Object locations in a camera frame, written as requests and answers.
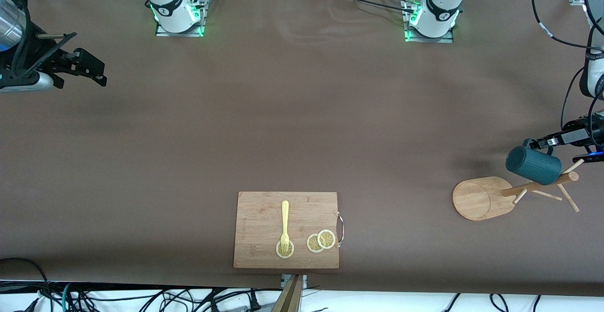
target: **mug handle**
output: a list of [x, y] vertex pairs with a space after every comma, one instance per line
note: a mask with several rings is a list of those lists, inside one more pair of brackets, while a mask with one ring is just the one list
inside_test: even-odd
[[[522, 142], [522, 146], [523, 147], [528, 147], [529, 143], [531, 142], [536, 142], [537, 140], [535, 140], [534, 138], [527, 138], [526, 140], [524, 140], [524, 142]], [[554, 153], [554, 148], [552, 146], [549, 146], [547, 148], [547, 155], [552, 155]]]

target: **wooden fork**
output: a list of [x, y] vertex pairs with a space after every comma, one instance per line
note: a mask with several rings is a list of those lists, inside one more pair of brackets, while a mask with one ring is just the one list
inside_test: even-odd
[[283, 234], [281, 234], [281, 244], [279, 250], [281, 254], [287, 254], [289, 251], [289, 235], [287, 235], [287, 215], [289, 214], [289, 201], [281, 203], [281, 216], [283, 217]]

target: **cutting board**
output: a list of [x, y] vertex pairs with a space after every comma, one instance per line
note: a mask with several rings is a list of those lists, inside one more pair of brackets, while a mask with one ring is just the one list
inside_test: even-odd
[[[276, 253], [283, 232], [281, 203], [289, 201], [287, 234], [294, 253]], [[306, 247], [311, 234], [328, 229], [337, 234], [338, 194], [328, 192], [239, 192], [235, 231], [236, 269], [337, 269], [338, 243], [319, 253]]]

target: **teal mug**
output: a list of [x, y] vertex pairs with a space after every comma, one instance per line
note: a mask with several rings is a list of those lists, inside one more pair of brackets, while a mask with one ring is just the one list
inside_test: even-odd
[[527, 138], [522, 146], [512, 149], [505, 159], [505, 168], [540, 185], [551, 185], [562, 173], [562, 162], [552, 156], [553, 147], [548, 148], [547, 153], [530, 149], [528, 145], [532, 141]]

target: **table surface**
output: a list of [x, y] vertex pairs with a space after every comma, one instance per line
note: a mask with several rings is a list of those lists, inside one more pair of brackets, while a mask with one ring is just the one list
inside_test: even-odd
[[[205, 37], [159, 38], [144, 1], [30, 0], [109, 83], [0, 97], [1, 257], [52, 280], [275, 287], [278, 272], [233, 269], [237, 192], [338, 192], [340, 268], [309, 286], [604, 292], [601, 164], [567, 187], [580, 213], [528, 194], [474, 222], [451, 204], [464, 179], [522, 183], [507, 152], [559, 129], [583, 51], [549, 39], [530, 0], [464, 0], [439, 45], [351, 0], [214, 0]], [[580, 7], [537, 2], [557, 36], [586, 41]], [[567, 117], [588, 104], [573, 91]]]

